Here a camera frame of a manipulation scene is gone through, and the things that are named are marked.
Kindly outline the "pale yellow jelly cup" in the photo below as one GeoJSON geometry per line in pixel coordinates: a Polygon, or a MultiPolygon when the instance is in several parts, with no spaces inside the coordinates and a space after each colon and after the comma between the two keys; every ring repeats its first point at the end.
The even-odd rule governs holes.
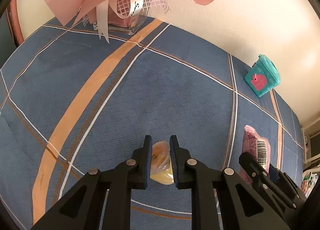
{"type": "Polygon", "coordinates": [[[164,185],[174,183],[170,146],[166,141],[156,142],[152,146],[150,178],[164,185]]]}

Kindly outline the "pink barcode snack packet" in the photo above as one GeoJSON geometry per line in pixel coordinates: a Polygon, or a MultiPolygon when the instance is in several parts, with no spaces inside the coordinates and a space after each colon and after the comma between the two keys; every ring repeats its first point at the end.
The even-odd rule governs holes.
{"type": "Polygon", "coordinates": [[[271,145],[267,138],[261,137],[249,125],[244,127],[242,153],[249,153],[256,162],[268,173],[271,159],[271,145]]]}

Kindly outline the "blue plaid tablecloth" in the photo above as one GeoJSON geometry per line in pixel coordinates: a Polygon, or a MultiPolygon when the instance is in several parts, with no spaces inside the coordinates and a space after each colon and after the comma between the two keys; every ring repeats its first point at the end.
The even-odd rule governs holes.
{"type": "Polygon", "coordinates": [[[275,92],[257,97],[250,66],[189,32],[147,19],[99,38],[52,19],[1,67],[1,201],[31,229],[89,169],[115,168],[146,135],[176,135],[209,168],[240,171],[244,128],[269,140],[271,164],[302,182],[300,124],[275,92]]]}

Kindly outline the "teal box with pink hearts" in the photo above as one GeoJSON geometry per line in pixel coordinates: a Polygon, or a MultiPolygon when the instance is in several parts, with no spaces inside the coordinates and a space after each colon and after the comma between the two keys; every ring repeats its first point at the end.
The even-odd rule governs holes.
{"type": "Polygon", "coordinates": [[[244,80],[255,95],[261,97],[280,84],[280,73],[266,55],[260,54],[244,80]]]}

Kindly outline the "glass vase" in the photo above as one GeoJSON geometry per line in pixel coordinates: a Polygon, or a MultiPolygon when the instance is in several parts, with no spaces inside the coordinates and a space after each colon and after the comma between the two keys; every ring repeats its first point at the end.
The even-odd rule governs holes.
{"type": "Polygon", "coordinates": [[[134,35],[146,22],[149,10],[143,9],[137,15],[122,19],[112,9],[108,9],[108,31],[134,35]]]}

